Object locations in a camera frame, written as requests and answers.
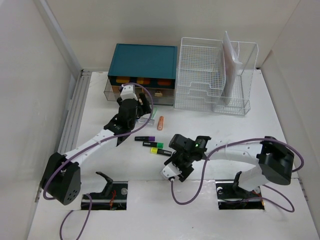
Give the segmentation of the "teal desktop drawer cabinet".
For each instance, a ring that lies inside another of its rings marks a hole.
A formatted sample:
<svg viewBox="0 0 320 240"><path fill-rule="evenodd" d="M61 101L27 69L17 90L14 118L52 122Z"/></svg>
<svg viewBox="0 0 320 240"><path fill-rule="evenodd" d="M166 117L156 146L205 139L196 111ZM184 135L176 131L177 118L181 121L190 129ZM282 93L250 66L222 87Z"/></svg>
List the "teal desktop drawer cabinet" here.
<svg viewBox="0 0 320 240"><path fill-rule="evenodd" d="M137 83L150 92L155 105L172 106L177 56L178 47L173 45L118 43L107 73L106 99L116 101L121 85Z"/></svg>

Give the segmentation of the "clear mesh zipper pouch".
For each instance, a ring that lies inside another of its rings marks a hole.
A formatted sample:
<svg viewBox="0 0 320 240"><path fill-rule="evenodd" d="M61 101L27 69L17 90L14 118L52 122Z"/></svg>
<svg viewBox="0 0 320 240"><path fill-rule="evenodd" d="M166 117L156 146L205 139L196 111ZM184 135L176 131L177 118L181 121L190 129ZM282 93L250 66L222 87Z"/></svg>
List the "clear mesh zipper pouch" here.
<svg viewBox="0 0 320 240"><path fill-rule="evenodd" d="M234 88L237 75L242 67L239 61L238 54L232 46L228 32L224 32L223 40L223 55L225 67L225 85L223 90L223 100L228 105L232 99L232 91Z"/></svg>

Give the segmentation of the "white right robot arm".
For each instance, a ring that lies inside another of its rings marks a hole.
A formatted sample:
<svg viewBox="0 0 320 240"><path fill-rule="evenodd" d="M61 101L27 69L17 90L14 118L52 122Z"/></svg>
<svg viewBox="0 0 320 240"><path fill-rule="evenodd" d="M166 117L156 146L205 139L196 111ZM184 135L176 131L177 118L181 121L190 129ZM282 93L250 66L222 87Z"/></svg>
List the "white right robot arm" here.
<svg viewBox="0 0 320 240"><path fill-rule="evenodd" d="M273 183L288 186L291 183L295 153L292 147L274 137L250 138L237 142L212 140L198 136L196 140L175 134L169 142L175 152L164 163L161 172L168 180L178 177L181 182L194 171L193 162L226 160L250 164L232 183L232 193L243 197L257 187Z"/></svg>

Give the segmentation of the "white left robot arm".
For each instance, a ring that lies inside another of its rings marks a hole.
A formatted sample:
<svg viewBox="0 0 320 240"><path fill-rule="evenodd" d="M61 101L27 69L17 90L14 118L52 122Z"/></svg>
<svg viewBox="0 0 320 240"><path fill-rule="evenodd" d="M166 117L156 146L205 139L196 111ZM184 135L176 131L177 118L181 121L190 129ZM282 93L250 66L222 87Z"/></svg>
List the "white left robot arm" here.
<svg viewBox="0 0 320 240"><path fill-rule="evenodd" d="M120 97L118 101L118 114L92 139L69 152L55 152L49 157L40 182L44 199L57 200L66 206L78 195L96 193L103 199L111 195L112 186L104 173L98 172L94 177L82 176L81 166L89 164L102 151L118 147L136 133L136 120L152 115L154 108L150 93L139 94L138 100Z"/></svg>

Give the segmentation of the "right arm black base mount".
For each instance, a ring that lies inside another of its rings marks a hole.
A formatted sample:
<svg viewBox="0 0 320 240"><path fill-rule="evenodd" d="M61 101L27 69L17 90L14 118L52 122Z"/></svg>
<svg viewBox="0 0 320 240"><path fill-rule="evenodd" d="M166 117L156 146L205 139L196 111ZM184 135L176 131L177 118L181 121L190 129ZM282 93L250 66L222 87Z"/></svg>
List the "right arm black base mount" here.
<svg viewBox="0 0 320 240"><path fill-rule="evenodd" d="M215 181L219 210L264 210L260 192L247 191L239 187L241 173L241 171L238 172L234 180Z"/></svg>

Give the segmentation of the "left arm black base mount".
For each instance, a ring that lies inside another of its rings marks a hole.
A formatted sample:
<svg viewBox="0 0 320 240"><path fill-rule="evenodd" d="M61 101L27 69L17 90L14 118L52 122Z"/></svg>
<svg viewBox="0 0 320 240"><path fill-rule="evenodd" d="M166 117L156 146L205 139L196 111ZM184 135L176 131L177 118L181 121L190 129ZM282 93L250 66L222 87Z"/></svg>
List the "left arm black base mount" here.
<svg viewBox="0 0 320 240"><path fill-rule="evenodd" d="M83 195L81 198L81 210L94 211L125 211L127 209L127 198L129 183L127 181L114 181L108 175L101 171L96 171L98 178L91 182L88 193L92 199L90 206L90 198Z"/></svg>

